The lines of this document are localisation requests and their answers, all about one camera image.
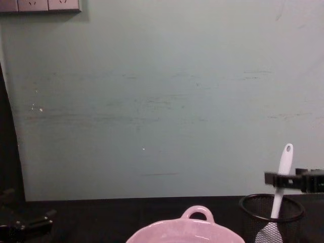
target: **pink ceramic dish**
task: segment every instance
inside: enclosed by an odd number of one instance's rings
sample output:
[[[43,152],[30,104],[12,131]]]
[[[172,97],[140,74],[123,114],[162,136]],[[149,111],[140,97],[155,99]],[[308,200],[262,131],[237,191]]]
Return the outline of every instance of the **pink ceramic dish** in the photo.
[[[207,220],[190,219],[197,212]],[[207,208],[193,206],[180,219],[160,221],[140,229],[126,243],[244,243],[244,240],[216,224]]]

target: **mesh pencil holder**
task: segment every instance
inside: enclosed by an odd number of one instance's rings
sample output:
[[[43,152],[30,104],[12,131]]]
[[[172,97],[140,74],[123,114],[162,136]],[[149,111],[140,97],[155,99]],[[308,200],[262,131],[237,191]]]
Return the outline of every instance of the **mesh pencil holder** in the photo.
[[[283,243],[299,242],[300,222],[305,215],[304,207],[298,202],[283,197],[278,219],[272,219],[271,210],[274,195],[253,194],[242,198],[239,206],[244,212],[243,239],[246,243],[254,243],[258,232],[270,224],[270,232],[277,227]]]

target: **light blue wall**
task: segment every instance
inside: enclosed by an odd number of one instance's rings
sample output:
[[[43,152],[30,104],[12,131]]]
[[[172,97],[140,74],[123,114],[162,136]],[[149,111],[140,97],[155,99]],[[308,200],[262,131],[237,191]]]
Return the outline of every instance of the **light blue wall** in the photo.
[[[95,0],[1,17],[28,200],[272,192],[324,158],[322,1]]]

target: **power outlet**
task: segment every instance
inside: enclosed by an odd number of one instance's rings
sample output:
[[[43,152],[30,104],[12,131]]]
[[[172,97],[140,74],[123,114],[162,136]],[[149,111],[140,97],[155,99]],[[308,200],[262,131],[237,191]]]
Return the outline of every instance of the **power outlet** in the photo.
[[[17,0],[0,0],[0,13],[18,12]]]
[[[20,12],[48,11],[49,4],[47,0],[18,0],[18,9]]]
[[[78,0],[49,0],[49,9],[50,11],[80,11],[80,5]]]

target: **white spatula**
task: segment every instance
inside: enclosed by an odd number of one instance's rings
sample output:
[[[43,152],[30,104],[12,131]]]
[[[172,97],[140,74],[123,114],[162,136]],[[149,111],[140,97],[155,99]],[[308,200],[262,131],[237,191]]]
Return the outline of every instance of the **white spatula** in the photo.
[[[294,147],[292,144],[287,144],[282,152],[279,171],[280,175],[288,175],[293,162]],[[284,189],[277,188],[274,195],[271,218],[277,219],[279,217],[279,211],[281,206],[282,197],[284,195]],[[255,243],[282,243],[282,237],[278,230],[276,223],[268,223],[263,229],[261,229]]]

